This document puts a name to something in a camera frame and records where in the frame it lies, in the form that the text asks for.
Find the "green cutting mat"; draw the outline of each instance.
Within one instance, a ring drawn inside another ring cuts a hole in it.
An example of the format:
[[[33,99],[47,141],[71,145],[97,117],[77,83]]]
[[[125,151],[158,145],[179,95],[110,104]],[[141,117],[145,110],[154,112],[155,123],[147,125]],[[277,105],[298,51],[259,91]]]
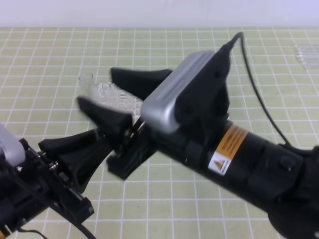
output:
[[[175,68],[189,53],[217,49],[244,31],[262,97],[287,138],[312,147],[319,137],[319,71],[296,60],[295,44],[319,44],[316,28],[0,28],[0,120],[37,147],[44,138],[89,128],[74,104],[80,72],[110,80],[109,69]],[[230,118],[281,142],[232,53]],[[266,214],[169,158],[156,154],[123,183],[101,165],[85,192],[96,213],[85,222],[98,239],[279,239]],[[50,239],[83,236],[52,211],[25,229]],[[40,238],[14,234],[12,238]]]

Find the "bolt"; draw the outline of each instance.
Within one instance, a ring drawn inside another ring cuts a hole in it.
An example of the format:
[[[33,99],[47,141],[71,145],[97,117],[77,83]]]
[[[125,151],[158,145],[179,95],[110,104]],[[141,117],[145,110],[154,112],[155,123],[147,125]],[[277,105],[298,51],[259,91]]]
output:
[[[59,166],[58,162],[55,162],[55,163],[49,168],[49,170],[50,170],[50,171],[55,171],[55,170],[58,168],[58,166]]]
[[[281,158],[280,164],[283,168],[285,168],[289,172],[291,172],[292,168],[295,166],[295,162],[287,156],[284,156]]]

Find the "transparent plastic cup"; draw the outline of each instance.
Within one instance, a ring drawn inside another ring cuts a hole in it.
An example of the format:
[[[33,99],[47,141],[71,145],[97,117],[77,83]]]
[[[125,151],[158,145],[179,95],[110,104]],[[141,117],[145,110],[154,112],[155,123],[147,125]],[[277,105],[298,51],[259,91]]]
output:
[[[80,95],[87,96],[93,99],[95,97],[94,92],[96,89],[93,74],[82,73],[80,74],[78,80],[80,85]]]

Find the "clear plastic tube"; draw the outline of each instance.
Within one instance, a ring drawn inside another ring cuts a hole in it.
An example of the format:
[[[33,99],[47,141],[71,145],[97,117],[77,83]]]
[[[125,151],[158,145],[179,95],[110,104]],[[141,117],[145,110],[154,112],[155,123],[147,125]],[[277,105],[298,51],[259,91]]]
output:
[[[82,73],[78,80],[80,85],[80,94],[94,99],[96,85],[94,83],[93,75],[91,73]]]
[[[319,45],[296,45],[297,59],[306,68],[319,69]]]

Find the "clear plastic object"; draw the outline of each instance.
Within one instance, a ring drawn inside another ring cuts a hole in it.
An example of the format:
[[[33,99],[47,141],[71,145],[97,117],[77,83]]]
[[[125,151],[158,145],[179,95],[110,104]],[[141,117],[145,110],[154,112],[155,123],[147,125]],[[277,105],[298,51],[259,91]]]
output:
[[[94,98],[94,91],[96,85],[94,83],[94,77],[91,73],[82,73],[79,76],[80,94]]]
[[[306,68],[319,69],[319,45],[296,45],[297,59]]]
[[[80,94],[96,103],[122,112],[131,113],[136,121],[140,116],[142,101],[130,93],[121,90],[112,83],[94,83],[92,74],[79,76]]]

